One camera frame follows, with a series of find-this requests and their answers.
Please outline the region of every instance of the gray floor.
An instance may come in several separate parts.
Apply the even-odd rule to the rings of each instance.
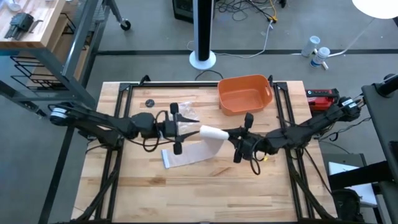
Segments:
[[[122,15],[132,23],[123,32],[110,15],[101,50],[178,50],[193,39],[192,25],[177,21],[171,1],[119,0]],[[318,35],[322,46],[342,49],[371,20],[351,1],[290,0],[290,7],[278,8],[279,21],[269,34],[267,49],[301,49],[311,35]],[[266,21],[248,10],[245,21],[236,22],[230,14],[216,13],[213,49],[261,49]],[[392,20],[375,20],[353,46],[354,49],[398,49],[398,28]],[[217,57],[213,70],[224,77],[249,74],[273,75],[276,80],[303,80],[307,88],[337,88],[341,95],[357,96],[361,86],[379,82],[388,73],[398,72],[398,55],[345,55],[328,59],[329,71],[309,66],[309,59],[294,55],[261,55],[252,59]],[[17,86],[9,78],[17,74],[11,61],[0,57],[0,79]],[[144,75],[153,80],[193,80],[199,73],[186,55],[157,57],[97,57],[88,91],[98,98],[106,81],[138,81]],[[217,80],[209,73],[201,80]],[[366,108],[361,115],[368,116]],[[0,97],[0,222],[37,223],[65,129],[13,105]],[[338,123],[335,130],[349,124]],[[86,141],[77,134],[68,155],[62,184],[51,221],[69,219],[84,160]],[[371,123],[364,123],[342,134],[336,142],[350,152],[364,153],[369,164],[384,160]],[[321,144],[323,152],[342,153]]]

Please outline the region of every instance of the white foam roll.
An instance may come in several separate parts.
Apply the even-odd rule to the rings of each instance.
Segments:
[[[200,136],[202,138],[228,140],[229,134],[219,128],[202,125],[200,127]]]

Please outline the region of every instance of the wooden tabletop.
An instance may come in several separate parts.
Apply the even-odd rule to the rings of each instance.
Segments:
[[[301,123],[311,117],[303,83],[287,83],[295,120]],[[114,114],[118,87],[118,82],[103,84],[98,111]],[[146,108],[145,101],[148,99],[155,101],[153,108]],[[169,104],[172,102],[192,102],[191,109],[198,116],[200,124],[191,125],[185,130],[198,130],[202,124],[217,128],[237,128],[244,123],[244,115],[225,116],[221,112],[218,91],[214,87],[136,88],[133,91],[129,115],[140,112],[156,114],[160,110],[169,110]],[[265,134],[280,128],[276,116],[277,108],[273,100],[263,111],[254,113],[254,124],[250,131]],[[199,140],[198,135],[192,136],[183,145]],[[252,173],[248,161],[233,163],[234,148],[227,141],[213,159],[165,169],[160,150],[171,148],[171,144],[166,144],[159,146],[155,152],[148,153],[141,146],[126,141],[114,222],[296,221],[284,149],[276,155],[269,156],[267,161],[260,162],[262,172],[256,176]],[[311,141],[307,149],[327,181],[317,141]],[[72,218],[81,215],[81,211],[98,193],[105,155],[105,149],[101,148],[86,155]],[[310,190],[326,210],[336,216],[333,199],[322,186],[315,168],[307,156],[304,156],[303,160]],[[303,212],[307,214],[301,190],[300,196]],[[104,203],[104,213],[107,203],[108,198]]]
[[[43,22],[37,24],[33,34],[25,33],[20,40],[5,39],[4,36],[10,28],[9,23],[18,12],[12,12],[4,3],[0,9],[0,49],[46,47],[65,0],[15,0],[15,2],[21,5],[22,9],[19,12],[28,13],[35,21],[41,19]]]

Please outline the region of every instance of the orange plastic bin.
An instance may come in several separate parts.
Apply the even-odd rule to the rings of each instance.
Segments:
[[[272,101],[272,91],[263,75],[226,78],[218,83],[221,110],[225,115],[262,110]]]

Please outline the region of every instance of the red device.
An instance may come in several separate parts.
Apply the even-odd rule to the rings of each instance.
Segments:
[[[339,99],[337,89],[331,90],[305,90],[311,113],[321,113]]]

